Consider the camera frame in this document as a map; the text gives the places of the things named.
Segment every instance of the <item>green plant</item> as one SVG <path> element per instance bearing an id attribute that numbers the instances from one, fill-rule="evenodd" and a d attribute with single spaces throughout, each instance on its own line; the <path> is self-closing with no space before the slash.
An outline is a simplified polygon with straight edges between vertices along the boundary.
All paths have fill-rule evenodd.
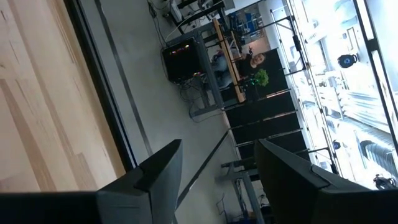
<path id="1" fill-rule="evenodd" d="M 266 86 L 269 81 L 268 73 L 264 69 L 260 69 L 255 75 L 256 84 L 260 86 Z"/>

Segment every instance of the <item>desk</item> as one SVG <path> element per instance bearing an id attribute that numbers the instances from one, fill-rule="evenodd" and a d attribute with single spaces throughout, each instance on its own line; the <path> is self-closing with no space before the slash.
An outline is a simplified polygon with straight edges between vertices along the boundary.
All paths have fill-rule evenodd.
<path id="1" fill-rule="evenodd" d="M 214 19 L 213 22 L 211 22 L 211 23 L 208 23 L 201 27 L 198 27 L 186 34 L 181 35 L 180 37 L 177 37 L 177 38 L 167 42 L 168 46 L 173 46 L 175 44 L 180 43 L 183 40 L 187 40 L 189 38 L 194 38 L 195 42 L 197 44 L 197 54 L 199 56 L 200 63 L 206 73 L 206 77 L 207 77 L 208 83 L 211 87 L 211 92 L 213 94 L 215 103 L 211 104 L 209 97 L 208 97 L 208 92 L 206 90 L 203 90 L 200 88 L 200 94 L 201 94 L 201 99 L 202 99 L 204 108 L 194 111 L 191 114 L 192 116 L 199 116 L 199 115 L 208 113 L 210 111 L 214 111 L 217 109 L 223 109 L 224 107 L 233 105 L 232 102 L 224 102 L 223 101 L 223 97 L 221 96 L 221 90 L 218 88 L 217 79 L 215 77 L 213 69 L 211 68 L 209 55 L 207 54 L 206 45 L 205 45 L 205 38 L 203 38 L 203 36 L 202 36 L 202 33 L 207 32 L 207 31 L 214 32 L 214 30 L 217 34 L 218 39 L 220 40 L 221 49 L 228 58 L 228 69 L 232 76 L 232 81 L 235 85 L 234 89 L 238 96 L 237 102 L 242 103 L 246 100 L 244 93 L 242 93 L 241 90 L 239 89 L 239 87 L 237 86 L 238 81 L 239 81 L 239 73 L 238 73 L 238 69 L 236 68 L 235 64 L 233 62 L 231 62 L 231 59 L 232 59 L 231 49 L 230 49 L 229 44 L 226 41 L 226 39 L 224 39 L 224 35 L 220 28 L 220 23 L 216 19 Z"/>

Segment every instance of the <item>person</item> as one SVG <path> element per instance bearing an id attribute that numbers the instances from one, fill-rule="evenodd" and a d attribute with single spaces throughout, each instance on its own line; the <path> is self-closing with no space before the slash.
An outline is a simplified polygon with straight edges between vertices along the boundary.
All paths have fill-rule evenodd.
<path id="1" fill-rule="evenodd" d="M 250 54 L 242 54 L 241 59 L 235 62 L 240 77 L 246 78 L 255 74 L 258 71 L 258 66 L 260 66 L 265 59 L 266 55 L 264 53 L 259 53 L 253 57 Z M 228 69 L 225 55 L 218 55 L 212 63 L 212 69 L 216 74 L 217 84 L 220 89 L 226 88 L 232 83 L 232 77 Z"/>

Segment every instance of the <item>grey floor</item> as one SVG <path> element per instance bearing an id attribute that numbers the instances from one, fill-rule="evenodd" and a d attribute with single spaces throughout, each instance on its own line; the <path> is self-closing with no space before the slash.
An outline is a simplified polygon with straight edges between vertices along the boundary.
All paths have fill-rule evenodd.
<path id="1" fill-rule="evenodd" d="M 190 104 L 181 100 L 178 88 L 165 77 L 160 57 L 161 46 L 146 0 L 101 0 L 101 3 L 148 139 L 146 144 L 123 85 L 115 73 L 110 78 L 113 79 L 112 88 L 134 153 L 138 162 L 141 162 L 171 140 L 182 139 L 184 156 L 181 191 L 227 130 L 224 117 L 214 116 L 201 123 L 190 119 Z M 160 11 L 158 17 L 161 31 L 167 36 L 175 26 L 167 22 Z M 199 121 L 218 113 L 220 111 L 196 119 Z M 176 211 L 179 223 L 225 223 L 224 216 L 219 215 L 216 206 L 223 194 L 229 216 L 239 215 L 238 201 L 232 185 L 215 182 L 215 177 L 224 172 L 220 164 L 236 159 L 232 140 L 226 139 Z"/>

